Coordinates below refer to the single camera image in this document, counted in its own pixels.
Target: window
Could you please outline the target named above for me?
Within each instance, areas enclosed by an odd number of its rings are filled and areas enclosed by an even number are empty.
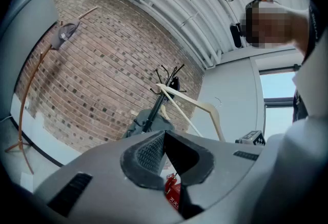
[[[260,71],[264,98],[264,138],[284,133],[293,122],[292,78],[298,66]]]

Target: sky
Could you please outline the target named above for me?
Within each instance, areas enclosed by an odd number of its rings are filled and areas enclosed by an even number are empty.
[[[263,97],[293,97],[295,85],[292,78],[294,75],[294,72],[261,75]],[[265,139],[273,134],[284,133],[292,125],[292,120],[293,108],[267,108]]]

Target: brick wall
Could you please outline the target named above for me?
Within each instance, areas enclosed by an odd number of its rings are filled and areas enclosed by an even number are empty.
[[[74,35],[59,51],[43,60],[28,93],[29,112],[41,112],[45,128],[57,139],[84,152],[118,140],[142,109],[151,109],[158,89],[154,70],[163,64],[170,72],[184,63],[180,84],[197,99],[203,71],[159,23],[127,0],[54,0],[64,22],[99,8],[81,20]],[[53,26],[32,50],[18,79],[22,99],[29,74],[48,46]],[[164,79],[166,73],[159,69]],[[188,117],[194,108],[178,104]],[[167,114],[176,130],[188,123],[171,105]]]

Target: black vent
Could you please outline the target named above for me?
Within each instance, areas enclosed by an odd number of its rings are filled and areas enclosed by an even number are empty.
[[[77,173],[70,182],[48,203],[60,215],[67,217],[72,207],[91,181],[92,176]]]
[[[256,154],[251,154],[251,153],[247,153],[247,152],[243,152],[243,151],[236,151],[234,153],[235,156],[239,156],[242,158],[246,158],[246,159],[250,159],[253,161],[256,161],[259,155]]]

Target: black mesh grille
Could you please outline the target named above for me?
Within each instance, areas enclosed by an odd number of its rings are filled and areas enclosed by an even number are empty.
[[[164,156],[164,136],[155,138],[137,151],[137,161],[149,171],[157,174]]]

